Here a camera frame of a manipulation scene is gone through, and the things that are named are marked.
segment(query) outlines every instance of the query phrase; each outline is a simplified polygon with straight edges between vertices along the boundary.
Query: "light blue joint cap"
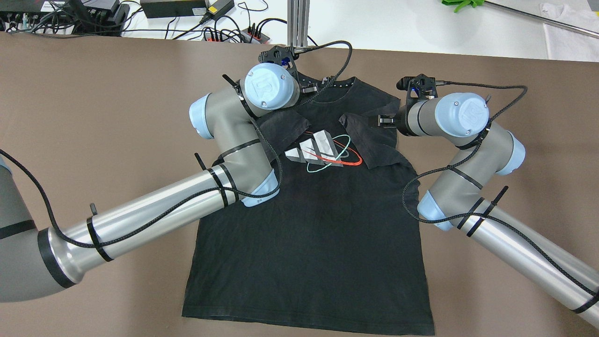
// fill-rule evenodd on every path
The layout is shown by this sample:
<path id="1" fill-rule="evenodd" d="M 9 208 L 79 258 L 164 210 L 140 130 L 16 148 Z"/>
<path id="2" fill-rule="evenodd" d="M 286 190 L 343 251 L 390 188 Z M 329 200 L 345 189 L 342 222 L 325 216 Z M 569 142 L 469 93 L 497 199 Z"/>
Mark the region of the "light blue joint cap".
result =
<path id="1" fill-rule="evenodd" d="M 476 94 L 454 92 L 437 103 L 435 120 L 445 133 L 469 137 L 485 128 L 489 121 L 489 108 L 485 100 Z"/>
<path id="2" fill-rule="evenodd" d="M 274 63 L 255 65 L 246 76 L 246 98 L 264 110 L 276 110 L 289 102 L 294 93 L 294 79 Z"/>
<path id="3" fill-rule="evenodd" d="M 0 156 L 0 167 L 5 167 L 10 174 L 13 174 L 13 172 L 10 170 L 10 167 L 8 167 L 8 165 L 6 165 L 6 163 L 4 162 L 4 159 L 2 159 L 2 156 Z"/>
<path id="4" fill-rule="evenodd" d="M 251 194 L 260 195 L 260 194 L 269 193 L 272 190 L 274 190 L 275 188 L 277 188 L 278 184 L 279 184 L 279 182 L 277 181 L 277 177 L 274 175 L 274 169 L 272 169 L 270 171 L 270 174 L 266 177 L 266 179 L 264 179 L 264 181 L 260 184 L 260 186 L 258 186 L 256 189 L 254 189 L 254 191 Z M 274 198 L 277 194 L 279 194 L 279 191 L 280 190 L 277 190 L 275 193 L 272 193 L 268 197 L 264 197 L 264 198 L 246 197 L 246 198 L 242 199 L 241 202 L 244 205 L 246 205 L 246 207 L 253 207 L 253 206 L 256 206 L 257 204 L 261 204 L 267 200 Z"/>
<path id="5" fill-rule="evenodd" d="M 434 221 L 447 218 L 429 191 L 426 191 L 426 194 L 418 204 L 418 212 L 427 220 Z M 448 231 L 453 227 L 449 221 L 440 222 L 435 224 L 435 226 L 444 231 Z"/>
<path id="6" fill-rule="evenodd" d="M 206 101 L 208 100 L 208 96 L 210 96 L 210 94 L 193 102 L 189 107 L 189 119 L 191 120 L 191 125 L 198 130 L 198 133 L 202 138 L 214 139 L 214 136 L 210 133 L 210 130 L 208 130 L 208 124 L 206 123 Z"/>
<path id="7" fill-rule="evenodd" d="M 524 148 L 524 145 L 522 145 L 522 143 L 518 139 L 516 139 L 516 137 L 514 137 L 513 133 L 511 133 L 510 131 L 508 132 L 512 136 L 512 140 L 514 141 L 514 147 L 512 149 L 512 156 L 510 157 L 510 160 L 507 162 L 506 166 L 501 170 L 495 172 L 495 174 L 499 176 L 506 176 L 513 172 L 515 169 L 520 167 L 520 165 L 522 165 L 522 163 L 524 162 L 524 157 L 526 157 L 526 149 Z"/>

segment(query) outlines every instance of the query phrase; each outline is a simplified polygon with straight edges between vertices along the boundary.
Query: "green plastic object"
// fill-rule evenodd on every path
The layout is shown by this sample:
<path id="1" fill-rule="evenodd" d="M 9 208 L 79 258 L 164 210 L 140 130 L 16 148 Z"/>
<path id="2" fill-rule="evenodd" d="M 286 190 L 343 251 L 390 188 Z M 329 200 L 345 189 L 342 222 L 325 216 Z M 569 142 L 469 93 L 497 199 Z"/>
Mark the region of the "green plastic object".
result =
<path id="1" fill-rule="evenodd" d="M 480 6 L 485 0 L 441 0 L 441 3 L 447 6 L 455 6 L 454 13 L 457 13 L 460 9 L 471 5 L 472 7 Z"/>

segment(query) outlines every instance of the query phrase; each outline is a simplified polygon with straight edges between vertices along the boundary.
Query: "white cloth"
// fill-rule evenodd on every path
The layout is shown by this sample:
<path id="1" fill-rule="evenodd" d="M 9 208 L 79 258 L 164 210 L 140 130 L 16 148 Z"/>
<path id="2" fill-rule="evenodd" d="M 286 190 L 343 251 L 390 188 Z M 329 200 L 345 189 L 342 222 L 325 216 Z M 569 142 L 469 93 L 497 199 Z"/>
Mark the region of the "white cloth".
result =
<path id="1" fill-rule="evenodd" d="M 593 11 L 577 11 L 568 5 L 541 4 L 541 15 L 559 22 L 599 32 Z M 599 62 L 599 39 L 543 25 L 549 59 Z"/>

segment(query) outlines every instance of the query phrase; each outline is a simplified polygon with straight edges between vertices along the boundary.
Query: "t-shirt hem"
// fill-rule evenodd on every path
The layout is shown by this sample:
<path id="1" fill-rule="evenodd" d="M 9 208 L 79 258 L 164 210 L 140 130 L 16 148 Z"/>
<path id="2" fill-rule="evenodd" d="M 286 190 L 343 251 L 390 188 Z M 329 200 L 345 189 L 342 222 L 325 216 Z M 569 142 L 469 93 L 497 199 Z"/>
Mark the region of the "t-shirt hem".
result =
<path id="1" fill-rule="evenodd" d="M 264 311 L 222 306 L 185 305 L 184 317 L 205 320 L 241 321 L 273 324 L 280 326 L 305 327 L 311 329 L 343 332 L 371 333 L 376 335 L 420 335 L 435 334 L 434 324 L 405 322 L 364 322 L 347 318 L 302 314 L 298 312 Z"/>

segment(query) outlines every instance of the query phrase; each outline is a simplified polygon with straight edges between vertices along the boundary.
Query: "black t-shirt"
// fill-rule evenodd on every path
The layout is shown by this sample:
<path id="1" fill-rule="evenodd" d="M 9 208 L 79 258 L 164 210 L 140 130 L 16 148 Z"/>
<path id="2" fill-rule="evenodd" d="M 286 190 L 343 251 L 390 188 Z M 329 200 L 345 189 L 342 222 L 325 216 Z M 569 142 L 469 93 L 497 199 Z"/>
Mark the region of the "black t-shirt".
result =
<path id="1" fill-rule="evenodd" d="M 399 103 L 351 78 L 261 118 L 282 161 L 280 192 L 201 220 L 183 316 L 433 335 L 419 224 L 401 204 L 416 172 L 395 130 L 367 120 Z M 407 194 L 414 213 L 417 187 Z"/>

